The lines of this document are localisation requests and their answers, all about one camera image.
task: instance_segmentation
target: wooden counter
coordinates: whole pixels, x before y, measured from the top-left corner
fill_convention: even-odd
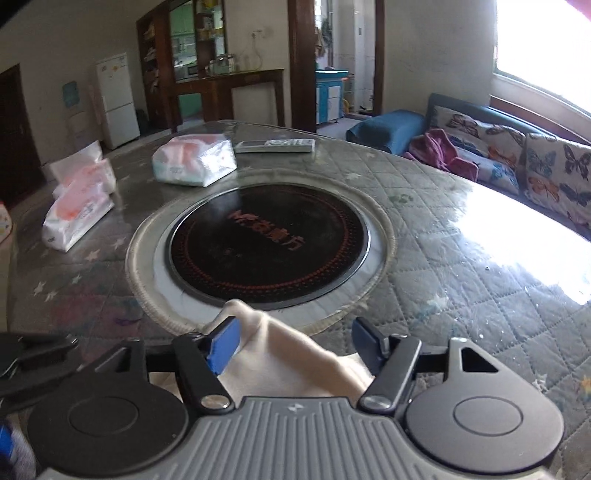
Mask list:
[[[167,99],[164,105],[168,127],[177,131],[178,115],[174,115],[174,105],[178,105],[178,96],[187,93],[200,93],[203,104],[203,119],[214,120],[234,119],[232,89],[261,83],[272,83],[275,87],[275,103],[277,106],[277,123],[285,126],[285,110],[283,103],[283,69],[250,70],[207,78],[179,80],[170,87],[164,88]]]

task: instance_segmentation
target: butterfly print cushion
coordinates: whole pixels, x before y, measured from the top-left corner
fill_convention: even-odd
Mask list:
[[[515,172],[507,165],[490,158],[480,157],[474,153],[457,148],[457,156],[478,165],[478,183],[493,185],[513,195],[519,195],[519,185],[515,178]]]
[[[530,200],[576,223],[591,223],[591,147],[529,134],[525,148]]]
[[[487,124],[449,108],[435,106],[432,127],[443,128],[452,143],[481,157],[499,161],[515,171],[525,135],[505,125]]]

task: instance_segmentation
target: white wall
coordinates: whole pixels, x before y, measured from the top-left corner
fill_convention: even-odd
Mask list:
[[[291,125],[290,52],[287,0],[225,0],[228,52],[239,56],[241,68],[254,68],[259,60],[252,48],[251,33],[258,34],[256,46],[262,68],[284,69],[285,123]],[[234,118],[245,122],[277,124],[273,86],[253,85],[234,89]]]
[[[374,71],[375,71],[375,0],[366,1],[363,5],[364,25],[363,37],[365,39],[365,75],[363,82],[363,106],[372,108],[374,95]]]
[[[333,0],[333,60],[335,69],[355,73],[354,0]]]
[[[363,0],[355,0],[354,7],[355,102],[353,110],[357,112],[363,104],[363,90],[365,88],[365,9]]]
[[[33,0],[0,29],[0,72],[20,63],[22,89],[42,164],[74,150],[61,87],[78,83],[89,135],[102,138],[87,91],[96,60],[127,52],[136,108],[145,109],[135,21],[159,0]]]
[[[488,105],[495,0],[385,0],[384,113],[423,113],[431,92]]]

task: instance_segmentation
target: wooden door frame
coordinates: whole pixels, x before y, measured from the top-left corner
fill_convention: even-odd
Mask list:
[[[374,115],[384,98],[384,0],[375,1]],[[291,126],[316,132],[314,0],[287,0],[290,38]]]
[[[38,176],[36,179],[31,179],[31,188],[26,192],[22,192],[19,196],[11,201],[5,201],[7,207],[12,207],[16,205],[32,193],[34,193],[37,189],[41,188],[47,182],[45,175],[43,174],[43,168],[41,165],[41,161],[39,160],[39,153],[37,152],[37,146],[35,145],[35,140],[33,139],[33,131],[31,130],[31,124],[29,122],[29,114],[27,112],[27,105],[25,104],[25,96],[22,92],[22,80],[21,80],[21,65],[17,63],[16,65],[10,67],[8,70],[4,70],[0,72],[0,80],[5,79],[7,77],[14,77],[16,82],[17,91],[14,92],[18,97],[18,102],[21,106],[22,112],[24,116],[22,118],[22,136],[26,137],[29,143],[29,154],[32,157],[33,163],[36,163],[36,167],[38,169]]]
[[[17,91],[16,94],[18,96],[18,101],[21,104],[22,111],[25,112],[24,118],[24,134],[31,140],[31,154],[34,155],[37,163],[39,163],[39,169],[41,170],[41,161],[39,160],[39,153],[37,153],[37,147],[35,146],[35,141],[33,140],[33,131],[31,130],[31,124],[29,123],[29,114],[27,112],[27,106],[25,104],[25,96],[22,93],[22,80],[21,80],[21,64],[17,63],[13,65],[8,70],[4,70],[0,72],[0,79],[4,79],[6,77],[14,76],[16,83],[17,83]]]

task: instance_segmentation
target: white refrigerator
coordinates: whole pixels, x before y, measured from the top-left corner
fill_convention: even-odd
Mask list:
[[[127,54],[98,61],[96,74],[105,143],[114,149],[139,137]]]

